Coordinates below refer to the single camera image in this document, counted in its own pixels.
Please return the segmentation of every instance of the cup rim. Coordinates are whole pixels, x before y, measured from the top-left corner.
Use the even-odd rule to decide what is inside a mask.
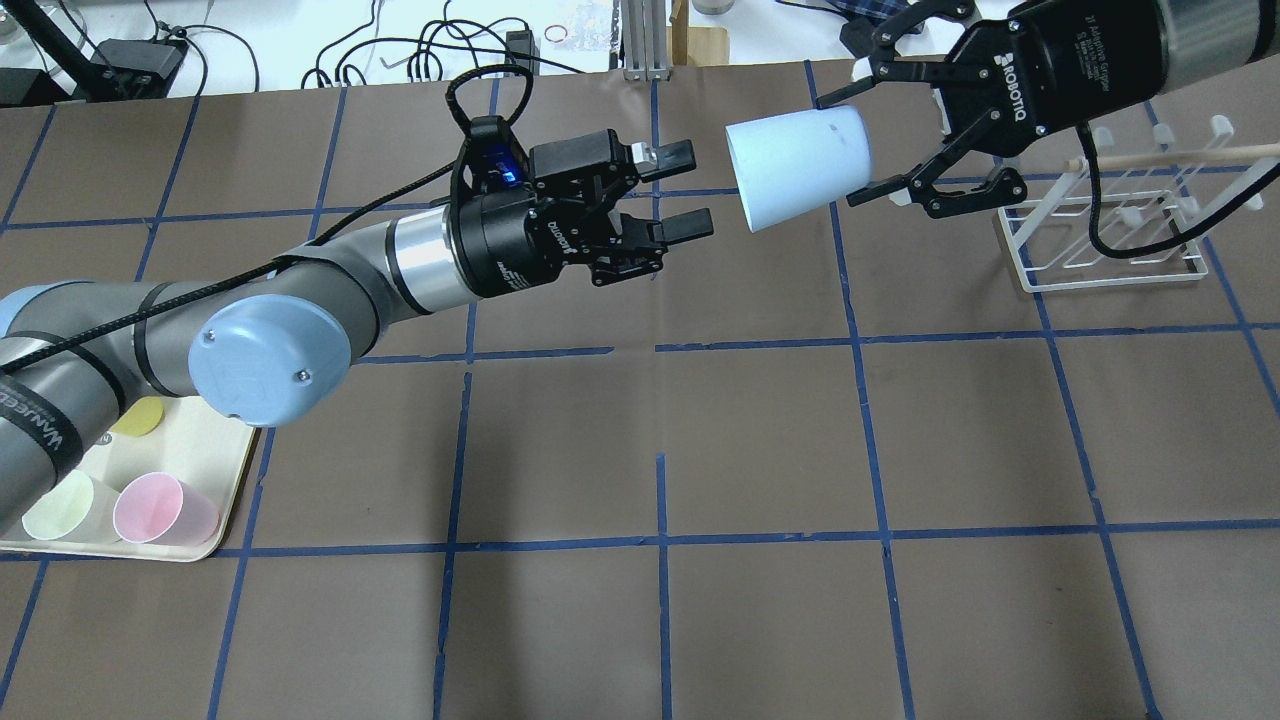
[[[143,492],[143,489],[147,489],[150,483],[161,483],[170,488],[175,488],[178,491],[178,509],[177,511],[174,511],[173,518],[169,518],[169,521],[165,523],[164,528],[160,532],[145,537],[142,539],[131,538],[129,536],[120,532],[120,524],[119,524],[120,502],[124,501],[125,496],[129,495],[131,489],[133,489],[132,495],[138,495]],[[186,503],[187,503],[187,488],[183,486],[182,480],[163,470],[146,473],[143,475],[133,478],[133,480],[131,480],[129,484],[124,486],[124,489],[120,491],[120,497],[115,500],[115,507],[111,511],[111,527],[115,528],[115,534],[120,536],[120,538],[124,539],[125,542],[132,542],[137,544],[155,542],[156,539],[164,537],[165,533],[173,529],[173,527],[178,523],[178,518],[182,516],[182,509],[186,506]]]

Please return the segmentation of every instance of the blue joint cap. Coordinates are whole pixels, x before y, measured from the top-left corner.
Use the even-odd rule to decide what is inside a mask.
[[[319,305],[288,295],[237,300],[191,342],[196,392],[255,427],[292,423],[342,384],[351,340]]]
[[[29,305],[36,297],[44,295],[46,291],[54,290],[55,287],[83,282],[91,281],[63,281],[60,283],[51,284],[33,284],[31,287],[15,290],[4,296],[4,299],[0,300],[0,337],[9,334],[9,328],[12,328],[13,322],[18,319],[18,314],[22,313],[23,307]]]

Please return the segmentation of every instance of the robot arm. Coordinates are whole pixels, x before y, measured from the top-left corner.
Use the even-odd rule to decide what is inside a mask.
[[[847,196],[860,205],[905,193],[932,218],[1020,202],[1021,176],[995,169],[978,187],[934,182],[970,151],[1012,158],[1057,131],[1280,51],[1274,0],[1033,0],[1006,20],[969,27],[941,63],[897,59],[895,44],[931,17],[977,17],[973,0],[920,0],[876,31],[872,74],[818,99],[829,108],[881,82],[929,85],[942,146],[911,170]]]
[[[0,300],[0,529],[138,397],[201,395],[251,425],[289,423],[390,323],[545,284],[570,264],[596,286],[648,275],[672,245],[713,232],[705,209],[663,222],[614,210],[636,184],[692,170],[689,141],[627,146],[608,129],[526,155],[500,117],[463,129],[447,202],[285,252],[270,279],[35,363],[23,357],[207,284],[78,281]]]

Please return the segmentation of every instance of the cable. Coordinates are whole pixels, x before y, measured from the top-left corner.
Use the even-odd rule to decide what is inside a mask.
[[[516,106],[516,110],[511,114],[509,123],[515,124],[516,120],[520,118],[521,113],[524,113],[525,106],[529,104],[529,96],[530,96],[530,94],[532,91],[532,82],[534,82],[532,73],[529,72],[529,70],[526,70],[525,68],[521,68],[520,65],[489,65],[489,67],[485,67],[485,68],[476,68],[475,70],[467,70],[466,73],[458,76],[456,79],[453,79],[449,83],[449,86],[444,91],[445,102],[449,104],[451,113],[454,110],[454,108],[458,108],[458,104],[457,104],[457,91],[458,91],[458,88],[462,87],[463,85],[466,85],[467,82],[470,82],[470,81],[472,81],[472,79],[475,79],[477,77],[481,77],[484,74],[507,73],[507,72],[515,72],[515,73],[520,74],[520,70],[524,70],[524,73],[525,73],[525,74],[522,74],[522,77],[525,78],[526,88],[525,88],[525,94],[521,96],[521,100],[520,100],[520,102]],[[457,118],[458,118],[458,115],[454,114],[454,119],[457,119]],[[470,143],[470,140],[463,142],[463,151],[460,154],[460,156],[466,154],[466,147],[467,147],[468,143]],[[426,184],[430,184],[431,182],[435,182],[436,179],[439,179],[439,178],[449,174],[453,170],[453,168],[454,168],[456,164],[457,163],[454,161],[454,163],[449,163],[447,165],[443,165],[440,168],[436,168],[435,170],[431,170],[430,173],[428,173],[428,174],[422,176],[421,178],[419,178],[419,179],[416,179],[416,181],[406,184],[404,187],[401,187],[398,190],[393,190],[392,192],[388,192],[387,195],[383,195],[381,197],[378,197],[375,200],[371,200],[370,202],[366,202],[365,205],[362,205],[362,206],[357,208],[356,210],[353,210],[353,211],[348,213],[347,215],[344,215],[340,220],[338,220],[337,223],[334,223],[329,229],[326,229],[323,233],[317,234],[314,240],[311,240],[306,245],[312,246],[312,247],[319,247],[319,246],[323,246],[323,245],[328,243],[330,240],[333,240],[344,228],[347,228],[348,225],[351,225],[352,223],[355,223],[360,218],[367,215],[372,210],[375,210],[375,209],[378,209],[378,208],[380,208],[380,206],[390,202],[392,200],[396,200],[397,197],[402,197],[404,195],[408,195],[410,192],[413,192],[415,190],[417,190],[420,187],[424,187]],[[23,355],[22,357],[18,357],[15,360],[10,360],[9,363],[5,363],[4,365],[0,365],[0,374],[12,375],[12,374],[17,373],[18,370],[22,370],[23,368],[27,368],[29,365],[40,363],[41,360],[46,360],[49,357],[52,357],[54,355],[58,355],[58,354],[64,352],[67,350],[70,350],[73,347],[79,347],[81,345],[84,345],[86,342],[90,342],[92,340],[97,340],[97,338],[100,338],[100,337],[102,337],[105,334],[109,334],[109,333],[124,329],[127,327],[134,325],[134,324],[141,323],[143,320],[147,320],[150,318],[155,318],[156,315],[161,315],[164,313],[170,311],[170,310],[177,310],[178,307],[182,307],[183,305],[189,305],[189,304],[196,302],[198,300],[205,300],[206,297],[212,297],[214,295],[218,295],[218,293],[221,293],[221,292],[227,292],[227,291],[230,291],[230,290],[236,290],[237,287],[247,284],[251,281],[255,281],[255,279],[257,279],[257,278],[260,278],[260,277],[262,277],[262,275],[265,275],[268,273],[283,270],[283,269],[288,268],[291,264],[293,264],[292,259],[288,259],[288,258],[275,258],[275,259],[273,259],[271,261],[269,261],[269,263],[266,263],[264,265],[259,265],[257,268],[253,268],[252,270],[241,273],[238,275],[227,278],[227,279],[220,281],[220,282],[215,282],[212,284],[207,284],[207,286],[201,287],[201,288],[196,288],[196,290],[193,290],[191,292],[186,292],[186,293],[179,295],[177,297],[170,297],[169,300],[165,300],[164,302],[157,302],[156,305],[152,305],[152,306],[150,306],[150,307],[147,307],[145,310],[138,310],[136,313],[131,313],[128,315],[124,315],[123,318],[116,318],[115,320],[110,320],[108,323],[102,323],[102,324],[96,325],[93,328],[90,328],[90,329],[87,329],[84,332],[77,333],[77,334],[74,334],[74,336],[72,336],[72,337],[69,337],[67,340],[63,340],[63,341],[56,342],[54,345],[46,345],[45,347],[41,347],[40,350],[35,350],[32,352],[28,352],[27,355]]]
[[[200,55],[200,87],[196,88],[196,97],[200,97],[205,94],[205,83],[209,82],[209,58],[205,56],[205,51],[196,45],[195,40],[188,37],[187,45],[191,45],[191,49],[196,51],[196,55]]]
[[[1187,245],[1188,242],[1217,227],[1217,224],[1225,220],[1231,213],[1235,213],[1242,205],[1248,202],[1251,197],[1262,192],[1262,190],[1275,182],[1276,178],[1280,178],[1280,164],[1276,164],[1212,215],[1196,223],[1196,225],[1190,229],[1180,232],[1169,240],[1152,242],[1142,247],[1111,247],[1102,241],[1102,236],[1098,231],[1098,225],[1102,222],[1102,173],[1098,172],[1098,147],[1093,142],[1093,131],[1089,128],[1088,123],[1084,123],[1076,126],[1075,132],[1080,138],[1080,147],[1084,150],[1084,159],[1089,164],[1089,190],[1093,196],[1093,204],[1089,208],[1089,243],[1092,243],[1093,249],[1102,255],[1115,260],[1133,260],[1134,258],[1155,255],[1157,252],[1164,252],[1166,250]]]
[[[370,45],[375,45],[378,42],[410,42],[410,44],[413,44],[413,45],[419,45],[419,41],[417,41],[416,37],[375,37],[372,40],[365,40],[365,41],[357,42],[349,50],[347,50],[347,53],[343,54],[342,59],[338,60],[338,67],[347,64],[347,59],[356,50],[360,50],[361,47],[367,47]],[[443,50],[468,50],[468,47],[465,47],[462,45],[442,45],[442,44],[436,44],[435,47],[440,47]],[[577,69],[577,68],[575,68],[572,65],[566,65],[563,63],[557,63],[556,60],[548,60],[545,58],[539,58],[536,55],[530,55],[527,53],[518,53],[516,50],[495,50],[495,49],[490,49],[490,47],[476,47],[475,50],[477,53],[489,53],[489,54],[495,54],[495,55],[511,55],[512,58],[520,58],[522,60],[532,60],[535,63],[541,63],[544,65],[550,65],[553,68],[561,68],[562,70],[568,70],[571,73],[582,73],[584,72],[584,70],[580,70],[580,69]]]
[[[229,31],[229,29],[227,29],[224,27],[211,26],[211,24],[206,24],[206,23],[197,23],[197,24],[193,24],[193,26],[178,26],[178,27],[173,27],[173,28],[169,28],[168,26],[164,26],[164,27],[166,29],[170,29],[173,32],[174,37],[184,38],[188,42],[191,42],[191,40],[187,38],[187,31],[192,31],[192,29],[211,29],[214,32],[220,32],[223,35],[229,35],[229,36],[234,37],[236,40],[238,40],[241,42],[241,45],[244,46],[246,50],[248,50],[248,59],[253,63],[253,92],[257,92],[257,91],[260,91],[262,88],[262,73],[261,73],[261,70],[259,68],[259,64],[257,64],[257,54],[253,53],[253,46],[250,45],[248,41],[244,40],[243,37],[241,37],[239,35],[236,35],[234,32],[232,32],[232,31]]]
[[[93,38],[88,36],[88,32],[83,27],[81,27],[78,22],[76,22],[76,17],[72,15],[72,12],[67,9],[67,3],[64,3],[63,0],[58,0],[58,6],[63,9],[63,14],[65,14],[67,19],[70,20],[72,27],[76,28],[76,32],[81,33],[81,37],[84,38],[84,42],[88,42],[88,46],[93,49],[93,53],[96,53],[100,58],[102,58],[102,64],[106,65],[106,69],[111,70],[113,76],[119,76],[120,72],[116,70],[114,65],[111,65],[111,61],[106,59],[106,55],[99,49],[97,44],[93,42]]]
[[[831,13],[832,15],[838,15],[846,20],[849,19],[849,15],[841,13],[835,8],[823,8],[820,5],[805,5],[803,3],[791,3],[790,0],[773,0],[773,1],[777,3],[778,5],[786,5],[788,8],[800,8],[803,10],[820,10],[823,13]]]
[[[371,3],[369,3],[369,22],[366,22],[362,26],[356,27],[355,29],[352,29],[347,35],[339,37],[338,40],[334,40],[329,45],[325,45],[324,47],[320,49],[319,53],[316,53],[315,67],[311,68],[310,70],[307,70],[302,76],[302,88],[306,88],[306,86],[307,86],[307,78],[311,77],[311,73],[316,74],[316,82],[320,83],[320,87],[324,87],[325,83],[333,85],[333,81],[329,78],[329,74],[320,69],[320,59],[324,56],[324,54],[326,51],[329,51],[330,49],[333,49],[333,47],[335,47],[338,45],[342,45],[343,42],[351,40],[360,31],[374,27],[374,23],[378,22],[378,14],[381,12],[381,4],[383,4],[383,0],[371,0]]]
[[[147,14],[151,15],[151,42],[160,40],[160,18],[156,17],[156,12],[151,9],[151,0],[142,0],[142,6],[147,9]]]

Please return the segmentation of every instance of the beige tray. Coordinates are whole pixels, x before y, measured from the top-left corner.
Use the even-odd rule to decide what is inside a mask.
[[[155,430],[143,437],[108,433],[110,442],[99,442],[90,448],[79,469],[118,491],[133,478],[154,470],[173,474],[209,496],[218,506],[218,529],[212,537],[195,547],[133,544],[124,541],[47,542],[31,539],[23,532],[22,523],[14,523],[0,537],[0,550],[140,557],[169,562],[191,562],[216,550],[227,534],[230,511],[236,505],[257,430],[239,420],[223,418],[200,397],[164,398],[164,420]]]

